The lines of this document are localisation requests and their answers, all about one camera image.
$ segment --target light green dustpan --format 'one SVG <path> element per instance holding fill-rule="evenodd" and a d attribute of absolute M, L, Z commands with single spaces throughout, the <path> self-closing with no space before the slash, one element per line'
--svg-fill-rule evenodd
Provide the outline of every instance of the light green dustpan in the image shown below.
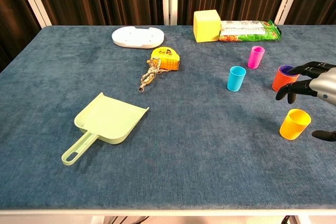
<path fill-rule="evenodd" d="M 72 165 L 96 139 L 109 144 L 121 143 L 148 109 L 130 105 L 100 93 L 75 117 L 75 126 L 85 134 L 64 152 L 63 164 Z"/>

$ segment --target blue cup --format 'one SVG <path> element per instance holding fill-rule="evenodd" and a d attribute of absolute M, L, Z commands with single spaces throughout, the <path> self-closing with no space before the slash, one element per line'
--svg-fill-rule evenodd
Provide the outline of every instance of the blue cup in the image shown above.
<path fill-rule="evenodd" d="M 227 81 L 227 89 L 232 92 L 237 92 L 242 86 L 241 84 L 243 83 L 245 75 L 245 68 L 242 68 L 240 66 L 231 67 L 229 79 Z"/>

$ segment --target snack bag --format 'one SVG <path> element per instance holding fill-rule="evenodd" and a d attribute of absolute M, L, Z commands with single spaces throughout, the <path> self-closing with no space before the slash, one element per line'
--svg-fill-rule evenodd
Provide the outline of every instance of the snack bag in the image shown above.
<path fill-rule="evenodd" d="M 281 39 L 281 30 L 272 20 L 265 21 L 221 21 L 219 40 L 259 41 Z"/>

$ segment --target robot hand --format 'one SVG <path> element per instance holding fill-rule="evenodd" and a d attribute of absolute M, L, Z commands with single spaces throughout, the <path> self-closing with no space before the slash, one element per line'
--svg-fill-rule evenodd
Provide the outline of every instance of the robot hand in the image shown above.
<path fill-rule="evenodd" d="M 312 79 L 292 82 L 281 87 L 277 93 L 276 100 L 281 100 L 288 95 L 288 103 L 292 104 L 295 101 L 296 94 L 305 94 L 336 105 L 335 65 L 313 61 L 291 69 L 289 74 L 301 74 Z M 336 141 L 336 131 L 314 131 L 312 136 L 325 141 Z"/>

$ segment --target yellow cup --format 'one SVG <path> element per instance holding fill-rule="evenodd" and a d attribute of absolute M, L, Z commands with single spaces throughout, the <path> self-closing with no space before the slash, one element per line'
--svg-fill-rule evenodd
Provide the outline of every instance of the yellow cup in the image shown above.
<path fill-rule="evenodd" d="M 280 135 L 287 140 L 294 140 L 307 128 L 310 122 L 310 115 L 306 111 L 292 109 L 280 127 Z"/>

